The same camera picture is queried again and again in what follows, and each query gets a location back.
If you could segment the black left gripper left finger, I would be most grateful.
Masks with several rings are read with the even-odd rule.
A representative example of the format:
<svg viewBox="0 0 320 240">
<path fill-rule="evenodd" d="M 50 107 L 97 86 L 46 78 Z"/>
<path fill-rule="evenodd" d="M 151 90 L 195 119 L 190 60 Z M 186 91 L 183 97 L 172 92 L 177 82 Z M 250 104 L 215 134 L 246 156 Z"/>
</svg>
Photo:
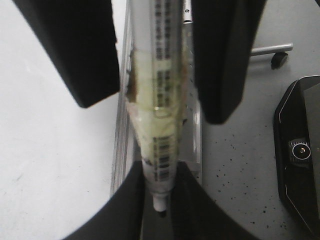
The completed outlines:
<svg viewBox="0 0 320 240">
<path fill-rule="evenodd" d="M 110 0 L 16 0 L 14 4 L 81 108 L 120 91 Z"/>
</svg>

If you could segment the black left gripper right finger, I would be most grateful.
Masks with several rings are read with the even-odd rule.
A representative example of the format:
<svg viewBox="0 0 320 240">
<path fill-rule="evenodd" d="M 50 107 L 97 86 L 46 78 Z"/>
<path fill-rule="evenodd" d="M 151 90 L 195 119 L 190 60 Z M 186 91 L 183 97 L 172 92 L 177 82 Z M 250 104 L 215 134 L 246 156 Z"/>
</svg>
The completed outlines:
<svg viewBox="0 0 320 240">
<path fill-rule="evenodd" d="M 205 120 L 223 124 L 243 98 L 263 0 L 193 0 L 195 86 Z"/>
</svg>

